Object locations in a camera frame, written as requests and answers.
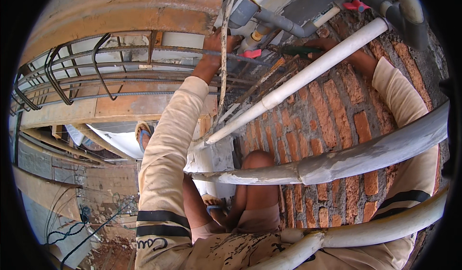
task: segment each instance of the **wooden post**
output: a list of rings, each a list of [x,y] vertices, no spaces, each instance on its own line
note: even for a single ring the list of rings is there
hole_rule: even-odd
[[[51,135],[57,139],[62,138],[62,124],[51,126]]]
[[[92,140],[93,142],[97,143],[98,145],[100,145],[101,147],[105,148],[106,150],[108,151],[111,151],[113,152],[114,154],[117,154],[119,155],[120,157],[124,158],[124,159],[127,159],[129,161],[133,161],[135,162],[136,159],[130,157],[129,155],[127,155],[126,153],[124,153],[123,151],[120,151],[119,149],[117,149],[116,147],[114,147],[113,145],[111,145],[110,143],[108,143],[107,141],[103,140],[103,138],[101,138],[100,136],[98,136],[98,134],[96,134],[89,126],[86,125],[86,123],[74,123],[72,124],[72,126],[76,129],[78,129],[79,131],[82,132],[82,134],[84,134],[85,136],[87,136],[90,140]]]
[[[36,138],[37,140],[43,141],[43,142],[45,142],[47,144],[58,147],[58,148],[63,149],[65,151],[71,152],[73,154],[77,154],[77,155],[80,155],[82,157],[89,158],[89,159],[94,160],[94,161],[96,161],[98,163],[101,163],[103,165],[112,165],[111,163],[103,161],[100,158],[94,157],[94,156],[92,156],[90,154],[86,154],[82,150],[70,147],[68,145],[65,145],[65,144],[57,141],[57,140],[54,140],[53,138],[51,138],[49,136],[45,136],[44,134],[37,131],[36,129],[23,129],[22,132],[30,135],[31,137]]]

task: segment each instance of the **red valve handle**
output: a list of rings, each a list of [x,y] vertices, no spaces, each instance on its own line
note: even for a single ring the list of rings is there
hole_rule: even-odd
[[[343,7],[350,10],[357,10],[358,12],[363,12],[365,9],[370,8],[369,6],[365,5],[362,1],[353,0],[351,2],[345,2]]]
[[[262,55],[262,50],[255,50],[255,51],[244,51],[244,53],[239,54],[241,57],[245,58],[257,58]]]

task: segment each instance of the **black stripe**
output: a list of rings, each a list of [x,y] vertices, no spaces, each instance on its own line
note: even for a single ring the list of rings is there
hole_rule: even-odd
[[[189,233],[189,231],[180,226],[148,225],[148,226],[136,227],[136,237],[142,237],[146,235],[176,236],[176,237],[191,238],[191,234]]]
[[[136,221],[171,221],[180,224],[183,227],[191,229],[191,227],[189,227],[189,222],[186,217],[165,210],[138,211],[138,218],[136,219]]]
[[[399,192],[396,195],[394,195],[393,197],[391,197],[389,199],[386,199],[380,205],[380,207],[378,207],[378,209],[383,209],[383,208],[389,206],[390,204],[392,204],[394,202],[417,201],[417,202],[422,203],[425,200],[427,200],[428,198],[430,198],[430,194],[428,194],[428,193],[426,193],[424,191],[421,191],[421,190],[410,190],[410,191],[407,191],[407,192]]]
[[[388,216],[392,216],[392,215],[395,215],[395,214],[398,214],[398,213],[401,213],[403,211],[406,211],[407,209],[410,209],[410,208],[393,208],[393,209],[390,209],[382,214],[377,214],[374,218],[371,219],[371,221],[373,220],[377,220],[377,219],[382,219],[382,218],[385,218],[385,217],[388,217]]]

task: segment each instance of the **knee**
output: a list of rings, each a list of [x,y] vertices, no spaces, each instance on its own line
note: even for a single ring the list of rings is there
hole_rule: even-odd
[[[242,163],[242,169],[252,169],[274,166],[274,157],[262,150],[255,150],[249,153]]]

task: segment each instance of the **brick wall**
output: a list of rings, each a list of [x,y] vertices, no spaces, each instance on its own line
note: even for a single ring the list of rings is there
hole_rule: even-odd
[[[341,13],[317,34],[341,41],[372,18],[370,12]],[[435,84],[447,76],[435,61],[436,53],[431,48],[438,45],[431,34],[430,42],[426,53],[415,53],[393,32],[388,32],[363,47],[367,54],[376,59],[384,56],[399,68],[429,110],[442,103],[442,94]],[[433,63],[418,65],[418,56],[422,55]],[[299,62],[293,74],[305,66],[305,62]],[[429,72],[430,68],[432,76],[421,74],[421,69]],[[281,164],[348,148],[396,128],[391,112],[370,82],[350,64],[340,63],[250,122],[240,137],[240,145],[244,156],[262,149],[274,154],[275,162]],[[281,226],[335,227],[369,221],[393,183],[396,169],[393,165],[319,185],[282,185]],[[440,169],[435,190],[439,186],[439,172]]]

